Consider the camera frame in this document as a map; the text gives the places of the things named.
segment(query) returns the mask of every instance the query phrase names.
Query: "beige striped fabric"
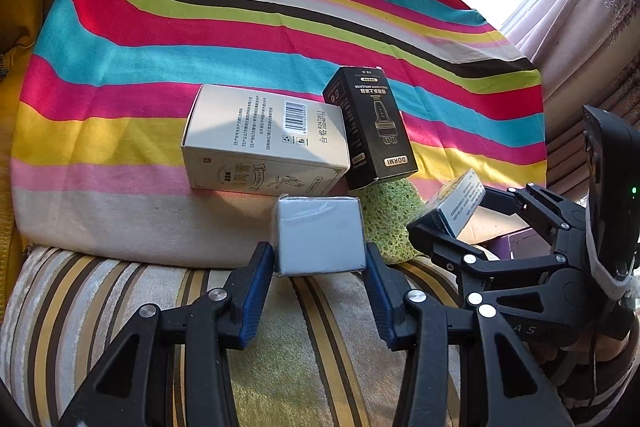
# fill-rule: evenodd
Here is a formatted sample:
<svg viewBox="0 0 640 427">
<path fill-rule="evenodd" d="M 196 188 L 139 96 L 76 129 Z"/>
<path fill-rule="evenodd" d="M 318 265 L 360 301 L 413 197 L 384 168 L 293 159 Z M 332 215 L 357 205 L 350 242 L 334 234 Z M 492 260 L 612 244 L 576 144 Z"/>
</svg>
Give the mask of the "beige striped fabric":
<svg viewBox="0 0 640 427">
<path fill-rule="evenodd" d="M 456 304 L 451 275 L 427 259 L 400 269 L 414 287 Z M 55 425 L 139 306 L 189 304 L 228 274 L 35 247 L 2 325 L 0 377 L 35 425 Z M 184 427 L 184 348 L 174 357 L 172 414 Z M 350 273 L 274 278 L 256 339 L 229 359 L 239 421 L 261 427 L 389 426 L 404 367 L 404 354 L 378 337 L 364 284 Z M 460 411 L 457 349 L 449 360 L 452 425 Z"/>
</svg>

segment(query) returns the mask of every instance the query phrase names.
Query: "cream-colored box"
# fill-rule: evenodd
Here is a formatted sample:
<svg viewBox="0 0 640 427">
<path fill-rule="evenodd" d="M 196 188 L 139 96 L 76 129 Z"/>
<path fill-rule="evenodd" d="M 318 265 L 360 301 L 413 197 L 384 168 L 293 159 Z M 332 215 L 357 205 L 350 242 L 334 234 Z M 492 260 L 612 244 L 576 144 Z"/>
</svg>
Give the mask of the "cream-colored box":
<svg viewBox="0 0 640 427">
<path fill-rule="evenodd" d="M 182 136 L 193 188 L 326 194 L 349 169 L 342 110 L 254 89 L 200 87 Z"/>
</svg>

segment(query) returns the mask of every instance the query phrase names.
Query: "green sponge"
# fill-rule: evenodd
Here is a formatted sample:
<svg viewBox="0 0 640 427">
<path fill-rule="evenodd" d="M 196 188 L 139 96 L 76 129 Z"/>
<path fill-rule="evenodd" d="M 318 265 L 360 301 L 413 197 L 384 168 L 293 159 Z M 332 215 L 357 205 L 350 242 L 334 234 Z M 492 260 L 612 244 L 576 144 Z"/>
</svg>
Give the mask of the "green sponge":
<svg viewBox="0 0 640 427">
<path fill-rule="evenodd" d="M 350 196 L 360 198 L 365 238 L 378 245 L 385 263 L 404 263 L 420 255 L 409 243 L 405 228 L 423 206 L 411 181 L 369 185 L 352 190 Z"/>
</svg>

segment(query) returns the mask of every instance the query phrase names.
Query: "black box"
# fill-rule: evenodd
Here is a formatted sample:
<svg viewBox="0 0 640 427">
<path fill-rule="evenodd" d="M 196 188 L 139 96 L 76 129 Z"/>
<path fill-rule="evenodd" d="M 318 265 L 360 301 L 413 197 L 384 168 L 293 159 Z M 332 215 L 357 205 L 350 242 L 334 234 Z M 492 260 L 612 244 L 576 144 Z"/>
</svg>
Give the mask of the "black box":
<svg viewBox="0 0 640 427">
<path fill-rule="evenodd" d="M 406 178 L 418 171 L 414 152 L 385 72 L 341 67 L 322 92 L 342 108 L 351 168 L 349 188 Z"/>
</svg>

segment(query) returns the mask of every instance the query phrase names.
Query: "striped cloth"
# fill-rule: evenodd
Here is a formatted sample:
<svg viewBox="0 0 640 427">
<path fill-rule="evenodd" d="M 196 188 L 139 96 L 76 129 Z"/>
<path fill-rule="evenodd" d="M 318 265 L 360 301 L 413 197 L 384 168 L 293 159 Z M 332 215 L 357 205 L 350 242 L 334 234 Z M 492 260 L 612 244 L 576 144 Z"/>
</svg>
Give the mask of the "striped cloth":
<svg viewBox="0 0 640 427">
<path fill-rule="evenodd" d="M 15 125 L 20 231 L 130 261 L 243 264 L 272 200 L 190 189 L 179 143 L 198 86 L 319 100 L 340 64 L 385 70 L 423 197 L 468 168 L 544 183 L 540 76 L 459 0 L 55 0 Z"/>
<path fill-rule="evenodd" d="M 402 264 L 413 287 L 455 305 L 448 272 Z M 31 251 L 0 330 L 0 377 L 36 427 L 57 423 L 106 345 L 142 304 L 162 309 L 222 286 L 228 271 L 126 263 L 58 248 Z M 274 278 L 258 334 L 229 351 L 240 425 L 388 427 L 404 352 L 378 337 L 362 280 L 341 273 Z M 460 411 L 459 352 L 449 347 L 449 425 Z M 174 352 L 172 412 L 184 427 L 184 348 Z"/>
</svg>

